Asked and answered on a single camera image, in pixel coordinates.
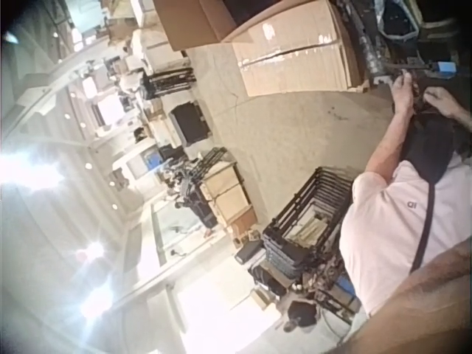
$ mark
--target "ceiling light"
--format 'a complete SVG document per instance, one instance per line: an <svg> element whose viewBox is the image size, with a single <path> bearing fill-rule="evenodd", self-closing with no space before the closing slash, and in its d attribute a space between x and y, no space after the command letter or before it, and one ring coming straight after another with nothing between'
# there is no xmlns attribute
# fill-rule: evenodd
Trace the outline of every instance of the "ceiling light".
<svg viewBox="0 0 472 354"><path fill-rule="evenodd" d="M87 255L87 260L91 262L92 260L103 257L105 250L103 249L103 246L100 242L94 242L85 249L85 252Z"/></svg>
<svg viewBox="0 0 472 354"><path fill-rule="evenodd" d="M6 32L4 35L3 35L3 39L4 41L7 41L8 43L12 43L12 44L18 44L18 39L17 37L10 33L10 32Z"/></svg>
<svg viewBox="0 0 472 354"><path fill-rule="evenodd" d="M113 305L113 294L107 285L93 290L87 300L80 306L80 312L88 320L103 315Z"/></svg>

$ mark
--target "person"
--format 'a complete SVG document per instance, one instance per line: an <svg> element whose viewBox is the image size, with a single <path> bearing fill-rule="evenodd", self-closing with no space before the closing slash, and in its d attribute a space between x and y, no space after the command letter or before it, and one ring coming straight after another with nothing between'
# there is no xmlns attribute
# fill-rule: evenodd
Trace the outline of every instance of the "person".
<svg viewBox="0 0 472 354"><path fill-rule="evenodd" d="M470 353L471 238L406 278L386 304L329 354Z"/></svg>
<svg viewBox="0 0 472 354"><path fill-rule="evenodd" d="M297 327L308 329L316 325L320 312L313 303L295 300L288 307L287 316L288 321L284 324L283 331L290 333Z"/></svg>
<svg viewBox="0 0 472 354"><path fill-rule="evenodd" d="M205 226L206 231L204 234L204 238L208 238L213 229L218 225L218 221L216 220L215 214L208 205L208 202L205 200L205 197L201 194L200 190L195 186L189 186L189 190L186 190L186 178L184 179L181 187L181 194L185 194L183 198L177 200L174 203L174 207L176 209L180 209L182 207L190 208L193 211L195 216L200 220L200 222Z"/></svg>
<svg viewBox="0 0 472 354"><path fill-rule="evenodd" d="M472 173L454 150L452 124L470 129L471 114L445 89L430 87L423 99L440 114L413 117L412 81L404 72L392 86L394 116L353 183L341 226L341 255L369 316L411 272L471 234ZM405 142L416 119L424 125Z"/></svg>

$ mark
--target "black machine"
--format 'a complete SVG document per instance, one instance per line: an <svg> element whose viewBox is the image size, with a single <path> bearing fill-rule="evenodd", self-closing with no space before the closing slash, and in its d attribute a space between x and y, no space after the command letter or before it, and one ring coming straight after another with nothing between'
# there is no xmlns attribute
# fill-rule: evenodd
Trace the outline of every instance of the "black machine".
<svg viewBox="0 0 472 354"><path fill-rule="evenodd" d="M470 47L461 43L459 24L446 11L438 12L424 0L333 3L374 85L390 83L401 69L444 80L470 78Z"/></svg>
<svg viewBox="0 0 472 354"><path fill-rule="evenodd" d="M142 79L142 96L145 100L162 97L166 94L185 91L196 82L192 68L158 72Z"/></svg>

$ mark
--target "black plastic crate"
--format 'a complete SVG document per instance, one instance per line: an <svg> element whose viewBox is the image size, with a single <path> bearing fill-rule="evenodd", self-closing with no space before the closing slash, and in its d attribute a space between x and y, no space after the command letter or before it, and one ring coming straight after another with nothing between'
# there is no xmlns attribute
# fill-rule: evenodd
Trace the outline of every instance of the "black plastic crate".
<svg viewBox="0 0 472 354"><path fill-rule="evenodd" d="M317 168L294 198L264 229L262 239L268 261L290 279L300 277L306 268L313 266L324 251L327 240L332 236L339 237L339 232L334 231L350 205L352 182L351 178L328 167ZM327 220L328 225L316 244L305 248L285 238L311 207L314 207L317 215Z"/></svg>

